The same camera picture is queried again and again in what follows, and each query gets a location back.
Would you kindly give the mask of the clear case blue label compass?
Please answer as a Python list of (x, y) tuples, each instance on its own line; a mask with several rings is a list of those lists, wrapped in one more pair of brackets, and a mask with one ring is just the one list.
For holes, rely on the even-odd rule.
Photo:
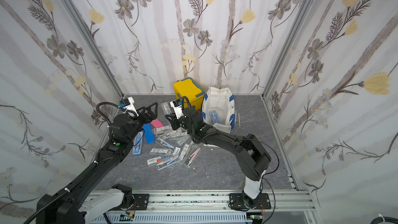
[(217, 111), (215, 110), (210, 111), (209, 114), (212, 124), (221, 124), (221, 120), (219, 118)]

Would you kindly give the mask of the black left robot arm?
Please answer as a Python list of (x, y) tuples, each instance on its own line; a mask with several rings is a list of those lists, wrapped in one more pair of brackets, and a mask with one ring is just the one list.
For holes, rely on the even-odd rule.
[(73, 181), (54, 195), (44, 195), (37, 203), (36, 212), (25, 222), (38, 224), (84, 224), (88, 211), (80, 212), (85, 199), (99, 182), (134, 147), (135, 137), (158, 117), (158, 103), (133, 109), (133, 104), (122, 100), (117, 107), (122, 111), (108, 123), (108, 142), (96, 153), (94, 161)]

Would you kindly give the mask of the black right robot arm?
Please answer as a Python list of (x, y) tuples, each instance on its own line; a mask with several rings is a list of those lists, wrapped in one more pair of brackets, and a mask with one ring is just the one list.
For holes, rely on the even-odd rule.
[(218, 130), (202, 120), (193, 108), (177, 108), (176, 113), (165, 115), (173, 130), (185, 129), (196, 144), (214, 145), (233, 154), (245, 175), (241, 194), (242, 207), (234, 210), (249, 210), (256, 207), (262, 194), (262, 180), (271, 162), (271, 156), (261, 142), (252, 134), (237, 136)]

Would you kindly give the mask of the clear case label top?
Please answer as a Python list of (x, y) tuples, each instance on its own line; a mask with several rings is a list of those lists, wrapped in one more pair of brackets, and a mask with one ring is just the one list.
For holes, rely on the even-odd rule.
[(170, 115), (172, 113), (171, 106), (170, 106), (169, 102), (162, 103), (161, 108), (165, 115)]

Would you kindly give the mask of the pink plastic case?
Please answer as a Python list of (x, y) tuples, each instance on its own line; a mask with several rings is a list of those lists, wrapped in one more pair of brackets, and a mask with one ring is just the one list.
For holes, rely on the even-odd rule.
[(154, 128), (161, 128), (161, 127), (164, 126), (164, 124), (163, 124), (160, 120), (158, 120), (158, 119), (153, 120), (150, 124), (151, 124)]

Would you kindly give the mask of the clear case red mark label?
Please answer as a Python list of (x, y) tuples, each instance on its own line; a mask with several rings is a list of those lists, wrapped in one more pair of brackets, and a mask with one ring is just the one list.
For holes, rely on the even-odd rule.
[(147, 166), (148, 167), (155, 166), (157, 164), (162, 163), (167, 158), (168, 158), (168, 156), (156, 156), (154, 158), (150, 158), (147, 160)]

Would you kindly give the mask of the yellow lidded storage box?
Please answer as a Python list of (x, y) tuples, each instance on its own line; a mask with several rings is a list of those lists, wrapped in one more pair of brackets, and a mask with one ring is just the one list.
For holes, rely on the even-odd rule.
[(192, 78), (188, 77), (174, 83), (174, 90), (177, 99), (186, 96), (197, 111), (201, 110), (205, 91)]

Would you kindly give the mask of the metal scissors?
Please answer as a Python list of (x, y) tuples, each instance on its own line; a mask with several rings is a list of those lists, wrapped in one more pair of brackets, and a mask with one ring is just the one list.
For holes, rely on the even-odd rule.
[(240, 113), (238, 111), (235, 112), (235, 117), (236, 117), (236, 125), (235, 125), (235, 127), (237, 129), (243, 129), (244, 126), (241, 124), (241, 117), (240, 117)]

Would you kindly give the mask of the blue opaque plastic case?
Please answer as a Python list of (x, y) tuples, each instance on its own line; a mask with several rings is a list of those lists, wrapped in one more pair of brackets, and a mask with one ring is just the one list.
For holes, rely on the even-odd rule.
[(154, 143), (155, 142), (155, 137), (154, 137), (154, 134), (152, 132), (150, 124), (144, 124), (143, 129), (144, 129), (144, 136), (145, 136), (147, 144)]

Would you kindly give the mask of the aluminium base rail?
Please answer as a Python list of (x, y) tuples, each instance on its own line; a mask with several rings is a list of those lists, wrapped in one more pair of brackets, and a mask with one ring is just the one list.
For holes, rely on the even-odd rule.
[(137, 206), (125, 213), (109, 210), (92, 224), (319, 224), (310, 193), (264, 190), (260, 203), (243, 210), (240, 191), (135, 191)]

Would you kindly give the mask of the clear case white barcode label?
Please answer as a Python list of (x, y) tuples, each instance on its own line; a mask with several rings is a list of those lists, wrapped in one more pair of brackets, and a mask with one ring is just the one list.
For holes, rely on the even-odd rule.
[(189, 144), (184, 144), (182, 151), (180, 153), (179, 159), (178, 159), (179, 162), (184, 162), (185, 157), (190, 150), (190, 147), (191, 146)]

